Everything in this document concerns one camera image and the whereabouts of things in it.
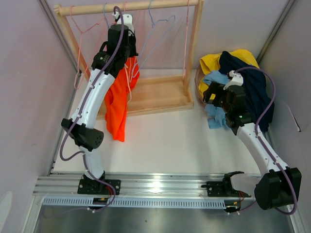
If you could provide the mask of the light blue shorts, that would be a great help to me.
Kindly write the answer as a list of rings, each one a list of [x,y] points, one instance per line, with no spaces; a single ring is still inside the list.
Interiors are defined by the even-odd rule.
[[[227,84],[229,78],[226,75],[221,74],[218,70],[213,70],[204,77],[203,82],[205,84],[211,84],[211,82]],[[210,129],[224,128],[230,130],[225,121],[225,112],[222,108],[216,107],[213,104],[207,104],[205,106],[205,111],[207,112],[207,122]]]

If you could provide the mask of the navy blue shorts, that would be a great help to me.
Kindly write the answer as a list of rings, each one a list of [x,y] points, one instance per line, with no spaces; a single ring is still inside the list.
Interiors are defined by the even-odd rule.
[[[228,74],[232,70],[236,71],[243,67],[259,68],[253,54],[244,49],[232,52],[223,51],[219,58],[219,66],[219,72],[222,74]],[[266,77],[262,72],[253,69],[245,69],[239,73],[243,77],[246,108],[252,114],[254,121],[257,121],[271,101],[266,93]]]

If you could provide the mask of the pink hanger of navy shorts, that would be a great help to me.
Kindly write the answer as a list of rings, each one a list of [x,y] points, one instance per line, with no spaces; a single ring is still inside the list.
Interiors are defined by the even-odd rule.
[[[131,14],[133,16],[133,25],[136,20],[135,16],[133,13],[128,12],[127,14]],[[129,35],[129,39],[134,40],[136,39],[135,34],[134,35]],[[132,90],[134,89],[136,82],[138,80],[137,74],[135,73],[135,69],[139,69],[138,61],[137,61],[137,56],[138,53],[136,51],[136,41],[134,42],[134,51],[135,55],[133,57],[128,58],[127,63],[125,65],[125,74],[127,78],[127,90],[128,90],[128,97],[127,97],[127,104],[132,100]]]

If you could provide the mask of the yellow shorts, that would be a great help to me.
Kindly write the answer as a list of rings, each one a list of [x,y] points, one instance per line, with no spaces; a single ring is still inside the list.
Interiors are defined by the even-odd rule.
[[[232,52],[229,52],[231,55],[239,58],[240,60],[246,62],[248,65],[255,66],[256,68],[259,68],[258,63],[253,56],[253,54],[245,49],[238,49]],[[201,94],[201,99],[203,98],[203,92],[207,90],[208,84],[205,84],[203,82],[203,78],[209,74],[213,70],[219,70],[220,69],[220,60],[221,53],[218,54],[208,54],[200,58],[199,60],[199,66],[202,69],[201,73],[201,81],[199,84],[199,91]]]

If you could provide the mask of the orange shorts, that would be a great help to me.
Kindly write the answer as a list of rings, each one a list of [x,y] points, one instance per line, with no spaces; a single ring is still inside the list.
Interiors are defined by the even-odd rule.
[[[134,74],[137,74],[137,78],[139,79],[140,73],[137,68]],[[106,106],[106,128],[114,140],[119,140],[121,142],[125,141],[125,124],[128,107],[127,97],[127,78],[124,67],[117,75],[116,80],[111,85],[104,98]]]

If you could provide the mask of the pink hanger of blue shorts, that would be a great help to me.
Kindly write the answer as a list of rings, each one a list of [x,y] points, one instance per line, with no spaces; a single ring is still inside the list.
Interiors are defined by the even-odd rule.
[[[84,79],[84,77],[86,76],[86,73],[89,71],[89,65],[90,65],[90,61],[88,63],[86,63],[86,68],[84,71],[82,71],[80,69],[80,62],[82,61],[82,43],[83,43],[83,35],[86,34],[87,32],[89,32],[90,30],[92,30],[94,27],[96,26],[100,26],[102,22],[107,23],[107,19],[106,17],[102,17],[98,22],[96,22],[94,25],[92,25],[91,27],[89,27],[86,30],[81,30],[81,28],[79,27],[79,25],[77,24],[77,22],[75,21],[75,19],[73,18],[72,15],[72,8],[74,7],[74,5],[69,7],[69,16],[71,18],[71,20],[73,21],[75,27],[78,29],[79,33],[80,33],[80,40],[78,43],[78,58],[77,58],[77,73],[75,75],[75,80],[74,80],[74,89],[78,90],[82,84],[82,81]]]

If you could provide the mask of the pink hanger of yellow shorts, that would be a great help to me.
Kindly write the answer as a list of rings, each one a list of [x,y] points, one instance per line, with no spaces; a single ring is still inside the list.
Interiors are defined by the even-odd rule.
[[[185,41],[184,41],[184,53],[183,53],[183,68],[182,68],[182,77],[185,77],[186,73],[186,51],[187,51],[187,39],[188,39],[188,25],[189,25],[189,9],[190,9],[190,0],[187,0],[187,14],[186,14],[186,29],[185,29]]]

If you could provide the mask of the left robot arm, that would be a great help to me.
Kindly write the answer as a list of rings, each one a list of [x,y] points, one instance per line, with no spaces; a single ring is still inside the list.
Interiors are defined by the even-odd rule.
[[[120,192],[119,180],[106,180],[98,153],[104,133],[94,128],[101,104],[128,58],[137,56],[133,26],[113,24],[108,39],[94,56],[90,78],[83,97],[71,118],[62,119],[61,126],[83,155],[86,171],[79,181],[78,194],[107,195]]]

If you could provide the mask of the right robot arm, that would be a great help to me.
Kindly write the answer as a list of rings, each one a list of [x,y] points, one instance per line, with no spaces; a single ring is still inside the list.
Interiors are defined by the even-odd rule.
[[[222,183],[222,191],[233,196],[241,191],[254,197],[263,210],[277,209],[292,205],[288,212],[292,215],[297,209],[301,185],[301,172],[298,168],[290,168],[265,139],[250,112],[246,109],[246,94],[240,85],[224,85],[212,82],[204,92],[204,101],[211,101],[225,112],[225,120],[235,136],[246,146],[255,160],[261,177],[251,177],[244,172],[227,173]]]

